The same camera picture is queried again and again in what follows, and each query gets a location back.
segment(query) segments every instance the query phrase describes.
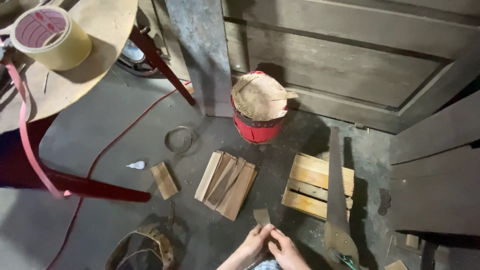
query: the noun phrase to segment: wooden table top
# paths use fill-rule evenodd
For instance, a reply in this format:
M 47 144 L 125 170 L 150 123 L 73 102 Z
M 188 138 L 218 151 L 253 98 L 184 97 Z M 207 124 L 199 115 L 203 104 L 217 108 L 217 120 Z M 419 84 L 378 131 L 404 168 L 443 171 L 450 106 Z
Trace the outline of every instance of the wooden table top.
M 57 0 L 51 5 L 58 6 L 60 3 L 61 0 Z M 68 13 L 90 35 L 92 52 L 73 69 L 49 71 L 23 54 L 19 54 L 18 59 L 14 58 L 14 62 L 30 62 L 21 73 L 29 93 L 29 122 L 68 107 L 105 76 L 132 31 L 137 6 L 138 0 L 79 0 Z M 47 73 L 47 86 L 44 87 Z M 0 134 L 18 128 L 21 104 L 22 98 L 15 87 L 0 93 Z

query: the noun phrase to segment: masking tape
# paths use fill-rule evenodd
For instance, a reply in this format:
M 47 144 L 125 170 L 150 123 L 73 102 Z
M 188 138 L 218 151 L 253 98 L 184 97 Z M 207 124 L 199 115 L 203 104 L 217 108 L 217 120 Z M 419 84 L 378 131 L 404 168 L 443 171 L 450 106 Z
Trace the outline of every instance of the masking tape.
M 51 70 L 79 65 L 92 50 L 85 31 L 61 8 L 41 6 L 23 13 L 10 35 L 17 50 Z

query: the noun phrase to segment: bucket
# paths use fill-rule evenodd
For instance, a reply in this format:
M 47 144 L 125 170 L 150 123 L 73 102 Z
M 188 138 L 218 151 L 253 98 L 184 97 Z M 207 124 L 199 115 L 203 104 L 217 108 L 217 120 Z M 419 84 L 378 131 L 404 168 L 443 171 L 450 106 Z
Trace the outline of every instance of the bucket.
M 261 71 L 255 71 L 248 74 L 264 74 L 264 73 Z M 283 123 L 285 114 L 270 120 L 253 120 L 252 118 L 241 113 L 236 108 L 233 96 L 230 96 L 230 103 L 233 108 L 233 121 L 235 123 L 235 126 L 237 127 L 240 135 L 248 142 L 253 144 L 266 144 L 275 136 L 277 136 L 282 130 L 282 123 Z

